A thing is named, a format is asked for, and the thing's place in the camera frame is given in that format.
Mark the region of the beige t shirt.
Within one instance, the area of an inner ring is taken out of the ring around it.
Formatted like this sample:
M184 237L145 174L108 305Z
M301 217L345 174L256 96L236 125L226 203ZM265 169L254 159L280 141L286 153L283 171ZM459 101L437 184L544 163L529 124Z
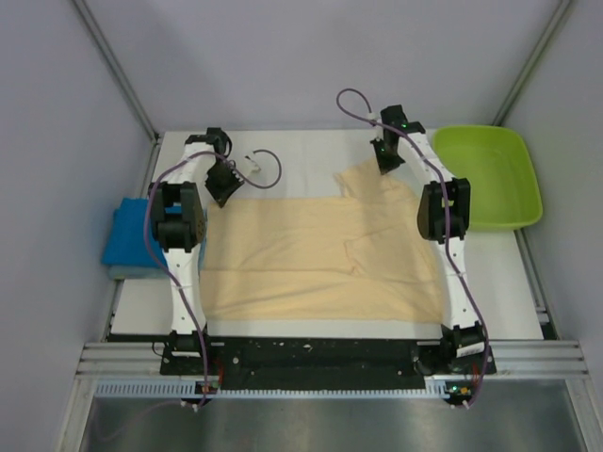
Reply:
M334 197L209 208L200 272L208 319L443 320L444 287L416 227L415 192L371 161L334 178Z

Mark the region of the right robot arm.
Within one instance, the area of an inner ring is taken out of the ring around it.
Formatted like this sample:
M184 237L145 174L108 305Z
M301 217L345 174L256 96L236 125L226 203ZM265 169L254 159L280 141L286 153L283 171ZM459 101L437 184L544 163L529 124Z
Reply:
M450 372L462 372L484 352L487 342L464 262L471 185L445 167L425 128L418 121L408 121L400 105L391 105L379 114L369 112L367 119L375 130L371 144L379 171L386 174L406 164L422 184L417 229L439 260L448 301L437 362Z

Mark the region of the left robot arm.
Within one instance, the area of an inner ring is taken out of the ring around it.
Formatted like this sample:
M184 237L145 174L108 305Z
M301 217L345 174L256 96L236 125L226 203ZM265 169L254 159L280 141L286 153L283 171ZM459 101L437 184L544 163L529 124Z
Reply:
M153 239L171 280L172 321L169 353L193 373L207 371L214 352L202 343L206 318L200 298L199 258L206 237L206 218L197 178L219 207L243 185L228 161L232 140L219 127L189 136L182 157L149 186L146 214Z

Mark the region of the folded blue t shirt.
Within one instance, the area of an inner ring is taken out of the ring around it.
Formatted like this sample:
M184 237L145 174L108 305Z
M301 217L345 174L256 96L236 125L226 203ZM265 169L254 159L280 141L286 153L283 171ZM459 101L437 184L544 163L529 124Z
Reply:
M143 238L147 205L148 201L142 198L122 199L113 213L109 238L101 258L103 265L159 269Z

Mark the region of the green plastic bin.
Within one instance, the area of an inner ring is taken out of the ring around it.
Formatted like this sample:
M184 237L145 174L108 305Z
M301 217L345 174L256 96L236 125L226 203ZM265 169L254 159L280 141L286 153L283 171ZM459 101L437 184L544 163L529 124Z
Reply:
M523 138L491 125L437 129L432 148L445 167L471 185L470 229L514 231L536 224L543 203Z

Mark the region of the folded light blue striped shirt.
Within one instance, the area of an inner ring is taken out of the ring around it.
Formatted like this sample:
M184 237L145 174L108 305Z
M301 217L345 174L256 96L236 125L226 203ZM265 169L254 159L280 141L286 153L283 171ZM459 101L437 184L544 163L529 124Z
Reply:
M106 266L108 275L113 280L127 279L168 279L168 274L159 266L159 269L145 267Z

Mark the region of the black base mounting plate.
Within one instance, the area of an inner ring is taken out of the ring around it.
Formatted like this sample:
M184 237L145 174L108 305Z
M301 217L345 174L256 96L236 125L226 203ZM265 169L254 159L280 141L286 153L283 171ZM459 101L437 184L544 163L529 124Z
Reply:
M198 351L169 340L160 365L163 376L216 378L232 391L421 389L430 376L495 370L482 354L457 358L439 342L228 336L208 337Z

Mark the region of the aluminium frame rail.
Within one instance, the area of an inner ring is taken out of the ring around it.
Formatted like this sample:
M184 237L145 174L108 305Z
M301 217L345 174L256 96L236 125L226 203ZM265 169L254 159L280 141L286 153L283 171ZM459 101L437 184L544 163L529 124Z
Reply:
M589 370L579 342L565 340L490 343L497 372L493 379L586 379ZM75 374L79 378L157 377L160 358L142 343L84 345Z

